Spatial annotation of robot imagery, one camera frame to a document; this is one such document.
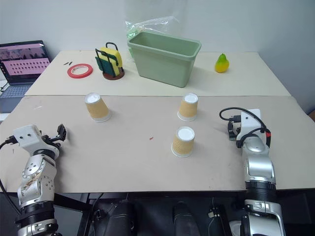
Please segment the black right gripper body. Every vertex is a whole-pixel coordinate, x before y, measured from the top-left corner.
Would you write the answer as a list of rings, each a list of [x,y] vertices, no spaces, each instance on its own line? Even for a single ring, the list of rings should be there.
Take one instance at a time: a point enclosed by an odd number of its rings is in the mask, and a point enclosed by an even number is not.
[[[230,117],[228,119],[228,131],[233,130],[233,123],[240,123],[240,122],[241,122],[241,116],[240,115]]]

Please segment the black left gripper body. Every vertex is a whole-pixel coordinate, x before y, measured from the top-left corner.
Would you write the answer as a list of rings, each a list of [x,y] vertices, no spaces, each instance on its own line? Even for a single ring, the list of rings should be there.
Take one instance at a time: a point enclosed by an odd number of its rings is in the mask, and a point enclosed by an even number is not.
[[[46,143],[46,144],[48,144],[48,145],[51,145],[51,146],[54,146],[54,147],[56,147],[57,149],[60,149],[61,144],[60,144],[60,143],[57,143],[57,142],[48,143],[48,142],[47,142],[47,138],[48,138],[48,137],[49,137],[48,135],[43,135],[43,136],[41,136],[41,138],[42,138],[42,140],[44,141],[44,143]]]

